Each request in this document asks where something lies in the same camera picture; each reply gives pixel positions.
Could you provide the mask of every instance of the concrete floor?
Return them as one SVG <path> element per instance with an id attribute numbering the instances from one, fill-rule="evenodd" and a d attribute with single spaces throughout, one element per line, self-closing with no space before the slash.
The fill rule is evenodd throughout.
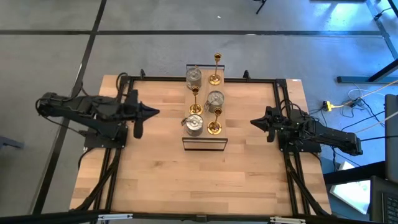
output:
<path id="1" fill-rule="evenodd" d="M 378 11 L 389 7 L 386 0 L 373 4 Z M 100 0 L 3 0 L 0 29 L 91 29 L 99 5 Z M 255 15 L 258 6 L 258 2 L 243 0 L 188 0 L 184 4 L 109 0 L 99 29 L 378 30 L 364 2 L 268 0 Z M 398 49 L 398 19 L 386 11 L 380 20 Z M 25 142 L 23 150 L 0 150 L 0 216 L 29 213 L 58 128 L 37 116 L 34 102 L 46 91 L 70 94 L 87 41 L 86 35 L 0 35 L 0 135 Z M 323 100 L 337 105 L 348 99 L 347 92 L 355 86 L 337 84 L 337 76 L 369 76 L 393 61 L 380 36 L 106 35 L 95 40 L 85 89 L 95 94 L 104 74 L 138 75 L 141 68 L 147 75 L 182 76 L 186 63 L 213 63 L 215 52 L 223 54 L 228 77 L 241 77 L 247 69 L 256 78 L 302 79 L 310 110 L 319 108 Z M 380 86 L 359 87 L 375 90 Z M 380 92 L 398 94 L 398 87 Z M 384 110 L 383 96 L 371 95 L 366 101 L 375 113 Z M 354 113 L 354 118 L 345 118 L 334 110 L 325 113 L 325 118 L 329 127 L 341 129 L 369 116 L 368 111 Z M 348 131 L 375 122 L 369 119 Z M 376 126 L 358 136 L 383 135 L 384 128 Z M 83 138 L 67 133 L 44 212 L 68 210 L 82 145 Z M 368 141 L 363 151 L 363 156 L 344 156 L 361 165 L 382 161 L 384 141 Z M 330 148 L 323 148 L 322 157 L 332 158 Z"/>

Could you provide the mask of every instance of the yellow cable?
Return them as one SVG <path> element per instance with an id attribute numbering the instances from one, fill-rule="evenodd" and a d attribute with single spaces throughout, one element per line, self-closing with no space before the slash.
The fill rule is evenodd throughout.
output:
<path id="1" fill-rule="evenodd" d="M 379 90 L 382 90 L 382 89 L 384 89 L 385 87 L 387 87 L 387 86 L 389 86 L 389 85 L 392 85 L 392 84 L 394 84 L 394 83 L 396 83 L 396 82 L 398 82 L 398 80 L 395 80 L 395 81 L 393 81 L 393 82 L 391 82 L 391 83 L 388 83 L 387 85 L 384 85 L 384 86 L 378 88 L 377 90 L 373 90 L 373 91 L 370 92 L 370 93 L 367 93 L 367 94 L 365 94 L 365 95 L 363 95 L 363 96 L 360 96 L 359 98 L 362 99 L 362 98 L 364 98 L 365 96 L 369 96 L 370 94 L 375 93 L 375 92 L 377 92 L 377 91 L 379 91 Z M 350 104 L 350 103 L 352 103 L 352 102 L 353 102 L 353 100 L 350 100 L 349 102 L 347 102 L 347 103 L 345 103 L 345 104 L 343 104 L 343 105 L 338 105 L 338 106 L 335 106 L 335 105 L 331 104 L 331 105 L 330 105 L 330 108 L 342 108 L 342 107 L 344 107 L 344 106 L 346 106 L 346 105 L 348 105 L 348 104 Z"/>

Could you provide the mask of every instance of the brass candle holder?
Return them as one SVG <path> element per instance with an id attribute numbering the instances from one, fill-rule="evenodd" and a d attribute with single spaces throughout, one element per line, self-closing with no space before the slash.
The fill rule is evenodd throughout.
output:
<path id="1" fill-rule="evenodd" d="M 217 75 L 217 67 L 218 67 L 218 62 L 221 60 L 221 54 L 220 53 L 214 54 L 214 60 L 216 61 L 216 71 L 214 74 L 210 75 L 209 82 L 212 85 L 218 85 L 221 83 L 221 77 Z"/>
<path id="2" fill-rule="evenodd" d="M 193 95 L 195 96 L 195 103 L 192 104 L 192 105 L 189 107 L 189 113 L 190 113 L 190 114 L 201 115 L 201 113 L 203 112 L 203 108 L 202 108 L 202 106 L 201 106 L 200 104 L 198 104 L 198 102 L 197 102 L 197 96 L 198 96 L 198 94 L 199 94 L 199 87 L 193 86 L 191 90 L 192 90 Z"/>
<path id="3" fill-rule="evenodd" d="M 214 114 L 216 115 L 216 120 L 210 122 L 210 123 L 207 125 L 207 131 L 208 131 L 210 134 L 216 135 L 216 134 L 219 134 L 219 133 L 221 132 L 221 128 L 222 128 L 222 127 L 221 127 L 220 122 L 217 121 L 217 119 L 218 119 L 218 116 L 221 115 L 222 113 L 223 113 L 223 109 L 221 109 L 221 108 L 215 108 L 215 109 L 214 109 Z"/>

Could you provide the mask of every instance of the wooden table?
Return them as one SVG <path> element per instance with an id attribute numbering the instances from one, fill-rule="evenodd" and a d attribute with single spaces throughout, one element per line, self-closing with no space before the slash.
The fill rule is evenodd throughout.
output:
<path id="1" fill-rule="evenodd" d="M 116 96 L 115 75 L 105 75 L 100 95 Z M 300 80 L 287 80 L 290 99 L 303 110 L 307 104 Z M 122 151 L 112 211 L 291 215 L 283 155 L 278 141 L 249 123 L 275 106 L 271 84 L 225 83 L 224 106 L 229 139 L 224 152 L 184 151 L 181 120 L 184 82 L 134 82 L 139 100 L 160 113 L 144 122 L 144 135 L 129 133 Z M 104 149 L 94 149 L 81 162 L 70 208 L 82 203 L 96 185 Z M 319 160 L 301 153 L 305 183 L 324 210 L 330 212 Z M 108 192 L 103 191 L 101 208 Z M 303 212 L 296 187 L 299 212 Z"/>

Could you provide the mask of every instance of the white cable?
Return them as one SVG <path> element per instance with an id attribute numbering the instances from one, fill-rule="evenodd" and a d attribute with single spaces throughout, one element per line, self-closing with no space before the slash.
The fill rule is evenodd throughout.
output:
<path id="1" fill-rule="evenodd" d="M 367 129 L 369 129 L 369 128 L 373 128 L 373 127 L 375 127 L 376 125 L 380 124 L 381 122 L 385 122 L 385 121 L 387 121 L 388 119 L 392 118 L 393 116 L 395 116 L 395 115 L 397 115 L 397 114 L 398 114 L 398 111 L 396 111 L 396 112 L 393 113 L 392 115 L 386 117 L 384 120 L 377 122 L 376 124 L 370 125 L 369 127 L 364 128 L 364 129 L 362 129 L 362 130 L 356 131 L 355 134 L 356 134 L 356 133 L 360 133 L 361 131 L 365 131 L 365 130 L 367 130 Z"/>
<path id="2" fill-rule="evenodd" d="M 360 88 L 358 88 L 358 89 L 353 89 L 353 90 L 350 90 L 349 92 L 348 92 L 348 98 L 350 98 L 351 100 L 355 100 L 355 98 L 352 98 L 351 97 L 351 95 L 349 95 L 352 91 L 356 91 L 356 90 L 359 90 L 359 91 L 366 91 L 366 92 L 371 92 L 371 91 L 369 91 L 369 90 L 364 90 L 364 89 L 360 89 Z M 382 94 L 382 93 L 375 93 L 375 94 L 378 94 L 378 95 L 382 95 L 382 96 L 385 96 L 385 94 Z"/>

